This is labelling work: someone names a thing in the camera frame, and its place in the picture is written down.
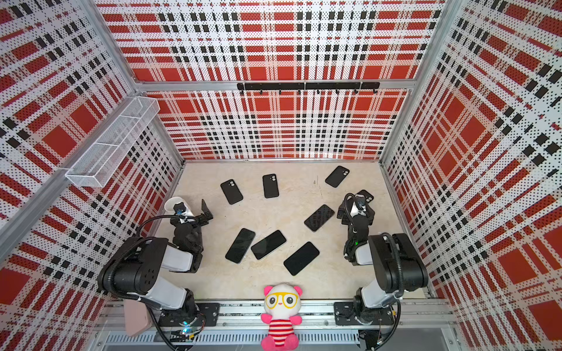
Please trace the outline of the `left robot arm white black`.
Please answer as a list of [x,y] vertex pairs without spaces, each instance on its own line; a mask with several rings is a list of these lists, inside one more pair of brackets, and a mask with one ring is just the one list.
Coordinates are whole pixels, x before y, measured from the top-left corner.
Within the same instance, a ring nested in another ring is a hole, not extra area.
[[[203,260],[202,227],[214,219],[206,201],[201,213],[195,215],[181,197],[165,204],[166,213],[140,223],[98,275],[99,289],[123,301],[137,301],[152,313],[159,310],[171,318],[166,326],[179,323],[188,326],[204,322],[195,303],[193,291],[180,288],[162,277],[162,269],[171,273],[197,273]],[[171,240],[165,237],[142,236],[147,225],[167,219],[173,226]]]

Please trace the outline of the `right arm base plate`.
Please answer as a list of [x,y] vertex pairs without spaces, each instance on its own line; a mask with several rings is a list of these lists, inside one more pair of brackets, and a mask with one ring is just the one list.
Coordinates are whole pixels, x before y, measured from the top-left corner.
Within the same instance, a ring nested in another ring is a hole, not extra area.
[[334,303],[337,326],[390,326],[395,317],[390,307],[369,309],[355,302]]

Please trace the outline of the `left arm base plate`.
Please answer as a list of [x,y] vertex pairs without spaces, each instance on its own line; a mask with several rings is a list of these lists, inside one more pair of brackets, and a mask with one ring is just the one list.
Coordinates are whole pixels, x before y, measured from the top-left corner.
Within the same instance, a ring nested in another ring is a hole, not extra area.
[[165,328],[178,327],[214,327],[220,312],[218,303],[196,303],[192,311],[186,312],[183,309],[162,310],[158,320],[158,325]]

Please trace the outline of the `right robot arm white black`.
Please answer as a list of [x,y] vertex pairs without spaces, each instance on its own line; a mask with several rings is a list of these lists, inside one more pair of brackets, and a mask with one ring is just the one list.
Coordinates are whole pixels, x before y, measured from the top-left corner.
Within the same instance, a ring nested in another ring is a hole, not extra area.
[[429,274],[405,233],[370,234],[375,212],[372,197],[363,193],[345,195],[337,213],[348,229],[343,257],[353,266],[371,266],[375,279],[359,288],[351,303],[336,303],[338,326],[390,326],[398,319],[398,304],[404,293],[425,288]]

